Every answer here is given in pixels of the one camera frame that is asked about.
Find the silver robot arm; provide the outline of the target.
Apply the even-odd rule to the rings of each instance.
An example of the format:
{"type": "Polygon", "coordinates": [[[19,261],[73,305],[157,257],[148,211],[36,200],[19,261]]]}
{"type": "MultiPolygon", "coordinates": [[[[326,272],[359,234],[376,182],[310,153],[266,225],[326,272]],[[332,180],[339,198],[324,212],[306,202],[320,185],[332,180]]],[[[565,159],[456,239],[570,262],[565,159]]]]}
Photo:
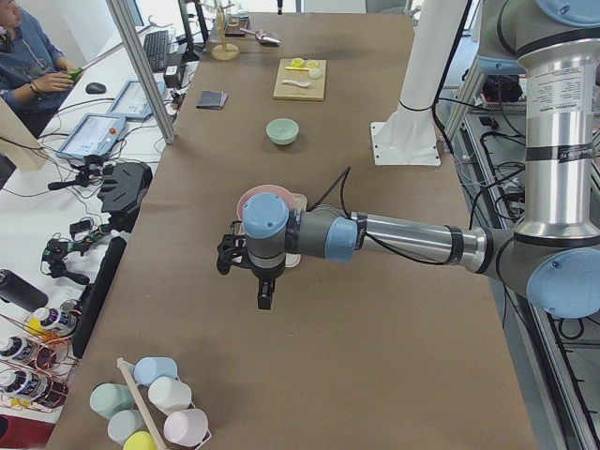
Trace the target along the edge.
{"type": "Polygon", "coordinates": [[[287,255],[345,262],[370,248],[461,265],[560,318],[594,314],[599,230],[589,211],[599,5],[487,1],[480,53],[515,61],[527,75],[525,213],[513,230],[462,230],[330,206],[302,211],[258,193],[244,202],[243,234],[222,241],[218,270],[250,270],[259,280],[258,305],[268,309],[287,255]]]}

